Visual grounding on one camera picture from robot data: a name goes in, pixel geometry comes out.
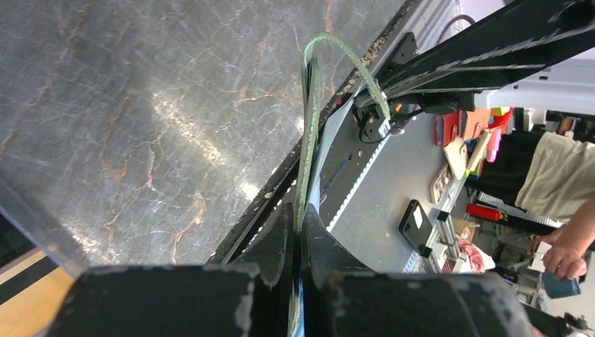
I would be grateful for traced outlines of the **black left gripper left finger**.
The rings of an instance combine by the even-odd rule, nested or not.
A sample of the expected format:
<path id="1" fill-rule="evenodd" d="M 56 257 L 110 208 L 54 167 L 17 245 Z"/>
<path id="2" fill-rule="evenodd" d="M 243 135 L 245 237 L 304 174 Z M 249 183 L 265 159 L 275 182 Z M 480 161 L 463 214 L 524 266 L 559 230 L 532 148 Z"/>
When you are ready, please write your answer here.
<path id="1" fill-rule="evenodd" d="M 228 264 L 93 267 L 49 336 L 289 336 L 293 208 Z"/>

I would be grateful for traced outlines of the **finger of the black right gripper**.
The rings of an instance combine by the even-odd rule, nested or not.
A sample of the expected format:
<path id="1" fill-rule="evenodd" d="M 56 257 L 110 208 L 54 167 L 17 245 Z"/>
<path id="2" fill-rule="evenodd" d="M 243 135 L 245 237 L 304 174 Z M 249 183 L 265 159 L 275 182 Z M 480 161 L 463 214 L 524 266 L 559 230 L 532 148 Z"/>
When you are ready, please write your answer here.
<path id="1" fill-rule="evenodd" d="M 500 89 L 593 47 L 593 1 L 513 1 L 382 72 L 355 102 Z"/>

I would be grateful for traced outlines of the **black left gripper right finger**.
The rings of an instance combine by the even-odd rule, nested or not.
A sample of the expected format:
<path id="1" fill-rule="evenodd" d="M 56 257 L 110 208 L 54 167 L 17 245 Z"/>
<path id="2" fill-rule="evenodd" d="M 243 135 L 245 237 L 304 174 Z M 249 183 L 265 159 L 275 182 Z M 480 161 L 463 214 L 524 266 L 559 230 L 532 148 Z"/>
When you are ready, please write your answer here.
<path id="1" fill-rule="evenodd" d="M 532 336 L 498 277 L 376 272 L 330 235 L 312 205 L 300 235 L 306 336 Z"/>

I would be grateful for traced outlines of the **green card holder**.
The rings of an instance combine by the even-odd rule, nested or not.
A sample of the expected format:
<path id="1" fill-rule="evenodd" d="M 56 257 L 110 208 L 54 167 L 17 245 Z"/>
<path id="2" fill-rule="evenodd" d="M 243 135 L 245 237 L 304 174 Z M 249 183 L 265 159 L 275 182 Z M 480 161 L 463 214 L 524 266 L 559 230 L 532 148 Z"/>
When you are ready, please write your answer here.
<path id="1" fill-rule="evenodd" d="M 365 81 L 373 100 L 380 106 L 382 114 L 390 118 L 390 110 L 386 94 L 375 83 L 370 72 L 355 52 L 346 43 L 330 32 L 314 35 L 306 44 L 302 52 L 301 80 L 304 100 L 305 129 L 302 136 L 299 170 L 296 183 L 293 229 L 301 233 L 302 224 L 307 208 L 307 193 L 309 191 L 309 177 L 314 159 L 316 139 L 319 134 L 321 109 L 319 108 L 319 63 L 314 55 L 315 46 L 321 41 L 329 41 L 338 46 L 352 61 Z"/>

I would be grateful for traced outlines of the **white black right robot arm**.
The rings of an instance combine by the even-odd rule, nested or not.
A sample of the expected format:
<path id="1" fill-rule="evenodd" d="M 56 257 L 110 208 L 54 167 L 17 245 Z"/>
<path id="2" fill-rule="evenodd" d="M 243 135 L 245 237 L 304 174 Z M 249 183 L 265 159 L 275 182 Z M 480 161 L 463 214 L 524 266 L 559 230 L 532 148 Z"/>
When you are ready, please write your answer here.
<path id="1" fill-rule="evenodd" d="M 472 24 L 395 65 L 379 87 L 430 114 L 477 108 L 594 110 L 593 1 L 462 1 Z"/>

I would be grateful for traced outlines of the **bystander hand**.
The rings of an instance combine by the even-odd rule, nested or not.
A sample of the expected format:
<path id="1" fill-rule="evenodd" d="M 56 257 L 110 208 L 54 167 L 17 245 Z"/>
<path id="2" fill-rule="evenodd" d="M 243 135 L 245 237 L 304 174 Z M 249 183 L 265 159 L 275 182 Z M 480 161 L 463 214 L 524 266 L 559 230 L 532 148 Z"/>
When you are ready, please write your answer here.
<path id="1" fill-rule="evenodd" d="M 548 235 L 534 238 L 529 243 L 527 253 L 534 253 L 540 243 L 550 244 L 550 250 L 542 259 L 546 271 L 552 273 L 557 280 L 577 279 L 587 273 L 584 251 L 572 246 L 564 232 L 560 227 Z"/>

